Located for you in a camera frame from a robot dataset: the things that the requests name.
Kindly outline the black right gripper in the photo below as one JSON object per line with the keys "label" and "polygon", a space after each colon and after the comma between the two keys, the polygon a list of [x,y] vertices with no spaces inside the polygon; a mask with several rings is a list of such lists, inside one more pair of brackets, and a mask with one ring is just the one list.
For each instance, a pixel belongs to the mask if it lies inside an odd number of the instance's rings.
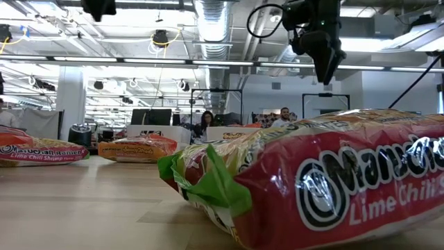
{"label": "black right gripper", "polygon": [[290,40],[293,52],[302,55],[309,54],[319,46],[321,49],[312,53],[315,72],[319,83],[329,85],[332,77],[340,65],[346,59],[347,54],[341,48],[339,31],[342,28],[340,19],[318,22],[310,20],[290,21],[290,29],[293,31],[293,39]]}

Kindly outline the Maruchan lime chili shrimp pack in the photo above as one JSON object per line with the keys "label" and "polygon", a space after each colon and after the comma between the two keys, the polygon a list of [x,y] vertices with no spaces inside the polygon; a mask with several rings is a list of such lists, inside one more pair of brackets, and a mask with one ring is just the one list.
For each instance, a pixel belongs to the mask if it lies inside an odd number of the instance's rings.
{"label": "Maruchan lime chili shrimp pack", "polygon": [[29,143],[0,145],[0,167],[65,165],[88,158],[85,147],[61,140],[32,138]]}
{"label": "Maruchan lime chili shrimp pack", "polygon": [[157,166],[247,249],[379,238],[444,215],[444,115],[332,112],[191,145]]}

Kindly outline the rectangular ceiling light panel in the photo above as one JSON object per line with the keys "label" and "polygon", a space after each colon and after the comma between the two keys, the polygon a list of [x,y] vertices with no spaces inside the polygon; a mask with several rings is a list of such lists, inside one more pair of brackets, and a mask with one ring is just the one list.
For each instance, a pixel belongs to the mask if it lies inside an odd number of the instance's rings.
{"label": "rectangular ceiling light panel", "polygon": [[341,48],[347,52],[378,52],[392,44],[392,40],[342,37]]}

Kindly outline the person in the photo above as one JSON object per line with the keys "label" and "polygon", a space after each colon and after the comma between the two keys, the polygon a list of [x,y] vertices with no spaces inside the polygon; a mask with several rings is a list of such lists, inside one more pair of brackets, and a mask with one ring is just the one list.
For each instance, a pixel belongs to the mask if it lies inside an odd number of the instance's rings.
{"label": "person", "polygon": [[12,113],[5,111],[3,109],[3,104],[3,99],[0,98],[0,125],[18,128],[19,123],[17,121],[17,118]]}
{"label": "person", "polygon": [[283,127],[284,125],[286,125],[290,122],[291,122],[291,118],[290,118],[289,109],[287,107],[284,107],[280,110],[280,118],[275,120],[272,123],[271,127],[272,128]]}
{"label": "person", "polygon": [[200,123],[196,124],[193,128],[194,132],[194,143],[202,143],[207,141],[207,129],[213,127],[214,116],[210,111],[205,111],[200,119]]}

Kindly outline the white pillar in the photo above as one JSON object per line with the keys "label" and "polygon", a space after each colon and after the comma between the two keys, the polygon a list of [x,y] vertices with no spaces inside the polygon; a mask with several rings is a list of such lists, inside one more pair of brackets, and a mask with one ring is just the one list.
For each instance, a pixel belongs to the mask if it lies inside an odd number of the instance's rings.
{"label": "white pillar", "polygon": [[87,81],[81,67],[60,66],[56,110],[63,112],[60,139],[67,141],[69,129],[85,119]]}

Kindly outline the long LED strip light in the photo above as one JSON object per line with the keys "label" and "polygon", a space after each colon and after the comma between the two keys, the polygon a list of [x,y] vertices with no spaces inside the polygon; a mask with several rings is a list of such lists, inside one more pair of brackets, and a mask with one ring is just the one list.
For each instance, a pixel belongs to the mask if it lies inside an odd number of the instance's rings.
{"label": "long LED strip light", "polygon": [[248,62],[229,60],[190,60],[167,58],[99,58],[99,57],[75,57],[75,56],[25,56],[25,55],[0,55],[0,61],[14,63],[42,63],[54,65],[93,65],[93,66],[120,66],[120,67],[151,67],[160,66],[210,66],[210,67],[272,67],[289,69],[313,69],[312,63],[299,62]]}

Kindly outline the black computer monitors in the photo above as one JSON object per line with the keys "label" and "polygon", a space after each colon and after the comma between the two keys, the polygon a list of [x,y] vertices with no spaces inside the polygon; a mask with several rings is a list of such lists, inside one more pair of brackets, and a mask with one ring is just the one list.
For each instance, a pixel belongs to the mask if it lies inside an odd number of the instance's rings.
{"label": "black computer monitors", "polygon": [[130,124],[169,126],[171,116],[171,109],[134,109]]}

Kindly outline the black round bin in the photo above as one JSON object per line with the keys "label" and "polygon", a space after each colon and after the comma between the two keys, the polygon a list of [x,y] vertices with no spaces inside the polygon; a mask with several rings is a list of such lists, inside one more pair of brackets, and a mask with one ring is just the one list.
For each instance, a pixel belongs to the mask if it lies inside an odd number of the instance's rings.
{"label": "black round bin", "polygon": [[74,124],[69,129],[68,141],[84,147],[90,147],[92,130],[88,125]]}

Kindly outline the grey cloth partition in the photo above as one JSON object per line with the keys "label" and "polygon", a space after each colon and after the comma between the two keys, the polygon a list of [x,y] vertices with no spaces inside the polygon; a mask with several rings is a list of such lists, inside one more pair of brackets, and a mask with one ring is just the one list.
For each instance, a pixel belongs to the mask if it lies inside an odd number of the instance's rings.
{"label": "grey cloth partition", "polygon": [[63,111],[26,108],[18,114],[19,127],[35,138],[58,140],[63,116]]}

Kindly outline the black metal frame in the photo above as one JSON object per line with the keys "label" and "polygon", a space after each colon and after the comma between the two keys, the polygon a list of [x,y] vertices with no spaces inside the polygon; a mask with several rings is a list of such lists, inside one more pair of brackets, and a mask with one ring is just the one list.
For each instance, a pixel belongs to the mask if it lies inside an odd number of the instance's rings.
{"label": "black metal frame", "polygon": [[326,113],[333,113],[351,108],[349,94],[302,94],[302,118],[312,118]]}
{"label": "black metal frame", "polygon": [[[223,104],[228,103],[228,98],[232,94],[239,101],[239,112],[228,112]],[[197,124],[194,124],[193,114],[199,110],[197,101],[203,101],[203,114],[198,118]],[[204,132],[209,125],[204,125],[205,116],[212,113],[213,126],[230,126],[242,125],[244,114],[243,91],[234,89],[208,88],[208,89],[192,89],[191,98],[189,99],[191,108],[190,124],[191,130],[198,138],[202,138]]]}

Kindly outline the silver round air duct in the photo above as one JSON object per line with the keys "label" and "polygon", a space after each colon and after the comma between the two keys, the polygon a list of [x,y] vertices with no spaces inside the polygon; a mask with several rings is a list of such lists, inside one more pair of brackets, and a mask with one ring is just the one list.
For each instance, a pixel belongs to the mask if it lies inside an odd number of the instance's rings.
{"label": "silver round air duct", "polygon": [[[229,48],[222,43],[228,42],[231,4],[221,0],[194,0],[197,14],[197,27],[204,60],[227,60]],[[225,81],[225,70],[207,67],[205,83],[208,89],[228,89]],[[225,109],[226,93],[211,93],[207,95],[209,109],[222,113]]]}

